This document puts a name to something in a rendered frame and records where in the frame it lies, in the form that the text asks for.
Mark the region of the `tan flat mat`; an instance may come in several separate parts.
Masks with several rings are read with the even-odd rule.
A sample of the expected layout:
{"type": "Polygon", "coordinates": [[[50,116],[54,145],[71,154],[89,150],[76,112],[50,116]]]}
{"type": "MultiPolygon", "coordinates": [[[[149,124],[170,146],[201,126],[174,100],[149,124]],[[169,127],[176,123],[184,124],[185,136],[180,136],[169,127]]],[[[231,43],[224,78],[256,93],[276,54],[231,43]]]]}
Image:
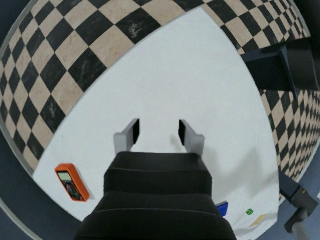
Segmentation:
{"type": "Polygon", "coordinates": [[[260,215],[249,227],[257,225],[268,213],[260,215]],[[260,220],[260,221],[259,221],[260,220]],[[257,224],[256,224],[257,223],[257,224]]]}

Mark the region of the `green die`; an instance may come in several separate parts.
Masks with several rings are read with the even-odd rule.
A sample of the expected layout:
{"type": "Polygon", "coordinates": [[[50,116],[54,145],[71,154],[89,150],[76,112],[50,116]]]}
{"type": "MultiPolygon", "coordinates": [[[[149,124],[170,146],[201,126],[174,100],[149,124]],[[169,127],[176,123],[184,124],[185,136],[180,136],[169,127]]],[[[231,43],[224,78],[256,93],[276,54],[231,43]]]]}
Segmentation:
{"type": "Polygon", "coordinates": [[[254,210],[252,208],[249,208],[246,212],[248,215],[251,215],[254,212],[254,210]]]}

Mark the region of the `orange pocket multimeter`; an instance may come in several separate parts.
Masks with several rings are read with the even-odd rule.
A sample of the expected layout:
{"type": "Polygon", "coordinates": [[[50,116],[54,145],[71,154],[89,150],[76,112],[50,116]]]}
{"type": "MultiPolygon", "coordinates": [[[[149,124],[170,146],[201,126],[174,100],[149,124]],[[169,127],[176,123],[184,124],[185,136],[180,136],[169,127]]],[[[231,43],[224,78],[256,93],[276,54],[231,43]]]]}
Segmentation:
{"type": "Polygon", "coordinates": [[[74,202],[88,202],[90,194],[73,164],[59,165],[55,173],[74,202]]]}

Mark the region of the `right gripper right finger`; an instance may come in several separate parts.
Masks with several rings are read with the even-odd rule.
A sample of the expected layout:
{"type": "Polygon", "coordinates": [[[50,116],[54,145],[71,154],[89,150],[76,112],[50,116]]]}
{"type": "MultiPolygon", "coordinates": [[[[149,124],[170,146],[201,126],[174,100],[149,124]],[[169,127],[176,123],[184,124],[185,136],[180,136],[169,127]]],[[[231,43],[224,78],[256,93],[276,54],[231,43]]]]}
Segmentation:
{"type": "Polygon", "coordinates": [[[205,137],[197,134],[185,119],[179,119],[178,136],[188,153],[203,154],[205,137]]]}

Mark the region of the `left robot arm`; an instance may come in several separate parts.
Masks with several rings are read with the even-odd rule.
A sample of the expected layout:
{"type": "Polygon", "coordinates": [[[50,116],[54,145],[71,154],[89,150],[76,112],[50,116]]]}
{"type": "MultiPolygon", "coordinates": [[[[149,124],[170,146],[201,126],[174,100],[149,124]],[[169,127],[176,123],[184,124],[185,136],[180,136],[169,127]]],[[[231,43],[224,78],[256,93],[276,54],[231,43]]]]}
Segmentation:
{"type": "Polygon", "coordinates": [[[309,191],[303,187],[298,191],[291,203],[295,205],[296,208],[299,207],[299,209],[297,209],[290,220],[285,223],[285,229],[289,233],[293,233],[293,230],[295,231],[294,234],[297,236],[297,240],[311,240],[302,222],[307,216],[312,214],[319,202],[310,196],[308,192],[309,191]]]}

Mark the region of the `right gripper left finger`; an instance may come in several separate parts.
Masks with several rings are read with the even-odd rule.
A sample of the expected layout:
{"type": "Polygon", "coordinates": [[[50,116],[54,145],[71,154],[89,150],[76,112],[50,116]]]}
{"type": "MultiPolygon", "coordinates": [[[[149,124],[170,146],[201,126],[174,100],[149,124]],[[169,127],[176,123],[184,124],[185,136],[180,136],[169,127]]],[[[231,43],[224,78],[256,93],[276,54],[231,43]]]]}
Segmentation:
{"type": "Polygon", "coordinates": [[[115,156],[120,151],[131,151],[140,135],[140,118],[134,118],[122,132],[113,135],[115,156]]]}

